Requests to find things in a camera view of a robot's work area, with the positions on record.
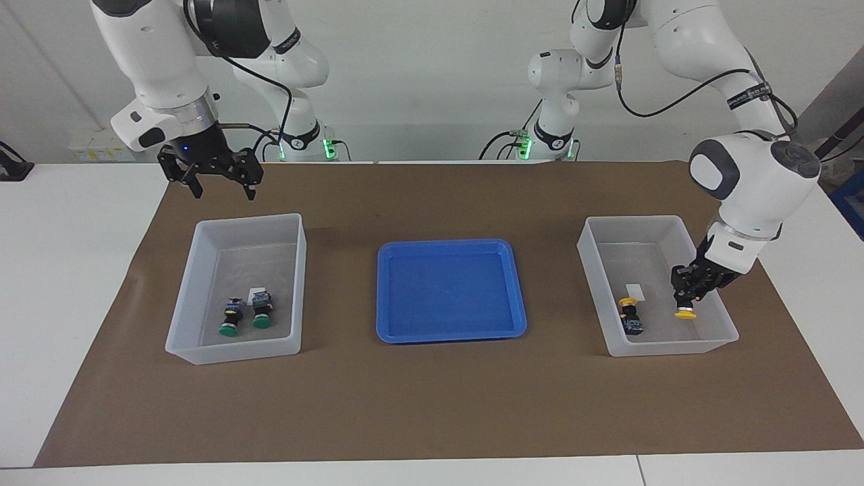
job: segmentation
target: yellow knob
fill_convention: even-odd
[[[692,310],[679,310],[675,313],[675,317],[684,319],[685,321],[692,321],[696,319],[696,313]]]

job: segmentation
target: green cap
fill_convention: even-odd
[[[273,322],[270,320],[270,316],[261,315],[255,316],[255,320],[252,321],[252,325],[258,329],[267,329],[271,325],[273,325]]]
[[[222,326],[219,328],[219,333],[225,337],[237,337],[237,328],[231,326]]]

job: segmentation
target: brown mat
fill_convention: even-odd
[[[680,214],[699,240],[716,204],[682,163],[270,166],[254,203],[205,184],[202,201],[166,193],[37,467],[864,447],[761,266],[722,292],[739,342],[607,355],[576,240],[587,216],[625,214]],[[292,212],[308,233],[302,352],[165,353],[195,223]],[[380,342],[377,250],[480,237],[513,246],[527,333]]]

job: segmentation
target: transparent plastic box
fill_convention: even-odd
[[[299,214],[202,221],[195,227],[165,350],[196,365],[299,353],[305,274]],[[239,335],[222,336],[228,299],[246,300],[257,287],[273,297],[273,325],[252,326],[247,303]]]
[[[670,282],[675,265],[689,265],[696,248],[677,216],[591,217],[579,239],[579,254],[594,298],[603,337],[612,356],[706,353],[738,340],[738,330],[717,292],[696,303],[698,317],[675,318]],[[627,285],[640,285],[636,305],[645,331],[628,336],[618,302]]]

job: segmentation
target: blue tray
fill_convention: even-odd
[[[506,241],[411,241],[378,252],[376,330],[384,342],[505,339],[527,325]]]

